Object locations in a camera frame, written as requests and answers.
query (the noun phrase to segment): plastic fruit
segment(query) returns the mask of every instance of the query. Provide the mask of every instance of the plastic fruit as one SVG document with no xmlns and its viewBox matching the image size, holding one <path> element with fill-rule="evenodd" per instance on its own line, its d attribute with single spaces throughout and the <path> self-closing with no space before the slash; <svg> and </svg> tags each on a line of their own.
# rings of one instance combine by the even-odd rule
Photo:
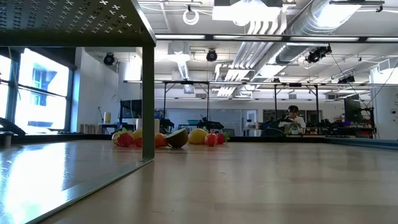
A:
<svg viewBox="0 0 398 224">
<path fill-rule="evenodd" d="M 217 144 L 224 144 L 225 143 L 225 137 L 223 133 L 217 133 Z"/>
<path fill-rule="evenodd" d="M 142 138 L 142 128 L 138 129 L 137 131 L 134 131 L 133 134 L 134 134 L 134 139 Z"/>
<path fill-rule="evenodd" d="M 119 133 L 119 131 L 118 132 L 115 132 L 113 135 L 112 135 L 112 142 L 113 142 L 113 144 L 115 144 L 115 145 L 119 145 L 119 143 L 118 143 L 118 138 L 119 138 L 119 136 L 120 136 L 120 133 Z"/>
<path fill-rule="evenodd" d="M 217 144 L 217 135 L 216 134 L 207 134 L 205 137 L 205 143 L 208 146 L 215 146 Z"/>
<path fill-rule="evenodd" d="M 121 147 L 129 147 L 134 145 L 134 138 L 128 133 L 122 133 L 118 137 L 118 143 Z"/>
<path fill-rule="evenodd" d="M 131 130 L 128 130 L 127 133 L 134 139 L 134 133 Z"/>
<path fill-rule="evenodd" d="M 179 129 L 166 136 L 167 144 L 173 148 L 181 148 L 188 142 L 188 132 L 185 128 Z"/>
<path fill-rule="evenodd" d="M 135 140 L 136 146 L 137 147 L 142 147 L 142 138 L 138 138 Z"/>
<path fill-rule="evenodd" d="M 155 135 L 155 147 L 166 147 L 167 140 L 163 134 L 157 133 Z"/>
<path fill-rule="evenodd" d="M 194 129 L 188 136 L 188 142 L 190 144 L 204 144 L 207 134 L 208 133 L 201 128 Z"/>
</svg>

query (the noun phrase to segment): perforated metal shelf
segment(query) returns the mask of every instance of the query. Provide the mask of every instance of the perforated metal shelf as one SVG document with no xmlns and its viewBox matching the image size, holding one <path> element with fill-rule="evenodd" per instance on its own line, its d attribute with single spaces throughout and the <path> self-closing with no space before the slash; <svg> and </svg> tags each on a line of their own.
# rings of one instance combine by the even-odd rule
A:
<svg viewBox="0 0 398 224">
<path fill-rule="evenodd" d="M 136 0 L 0 0 L 0 45 L 138 47 L 155 35 Z"/>
</svg>

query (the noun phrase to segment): computer monitor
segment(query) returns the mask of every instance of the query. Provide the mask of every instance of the computer monitor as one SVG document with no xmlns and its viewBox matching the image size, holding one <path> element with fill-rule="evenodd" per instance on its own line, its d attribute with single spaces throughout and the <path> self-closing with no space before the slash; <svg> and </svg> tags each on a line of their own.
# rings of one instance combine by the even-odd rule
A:
<svg viewBox="0 0 398 224">
<path fill-rule="evenodd" d="M 354 101 L 351 98 L 344 99 L 345 120 L 355 123 L 361 123 L 363 120 L 361 114 L 361 102 Z"/>
<path fill-rule="evenodd" d="M 142 100 L 120 101 L 122 118 L 142 118 Z"/>
</svg>

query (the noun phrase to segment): person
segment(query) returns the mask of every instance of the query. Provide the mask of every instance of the person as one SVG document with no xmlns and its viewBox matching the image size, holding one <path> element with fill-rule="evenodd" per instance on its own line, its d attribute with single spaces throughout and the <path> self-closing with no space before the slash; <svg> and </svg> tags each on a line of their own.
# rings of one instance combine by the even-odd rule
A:
<svg viewBox="0 0 398 224">
<path fill-rule="evenodd" d="M 299 112 L 299 108 L 297 106 L 291 105 L 291 106 L 289 106 L 287 111 L 289 112 L 289 115 L 286 116 L 285 119 L 289 119 L 291 121 L 295 121 L 295 122 L 297 122 L 298 124 L 301 125 L 301 128 L 305 128 L 304 119 L 297 115 L 297 112 Z"/>
</svg>

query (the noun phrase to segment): red strawberry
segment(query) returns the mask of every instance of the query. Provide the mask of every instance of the red strawberry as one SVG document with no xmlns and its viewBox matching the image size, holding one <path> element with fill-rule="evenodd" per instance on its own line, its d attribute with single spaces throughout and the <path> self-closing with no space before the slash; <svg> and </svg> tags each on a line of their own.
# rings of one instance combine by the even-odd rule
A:
<svg viewBox="0 0 398 224">
<path fill-rule="evenodd" d="M 134 144 L 134 139 L 128 133 L 122 133 L 118 137 L 118 143 L 121 147 L 129 147 Z"/>
<path fill-rule="evenodd" d="M 217 144 L 224 144 L 225 138 L 223 133 L 217 133 Z"/>
</svg>

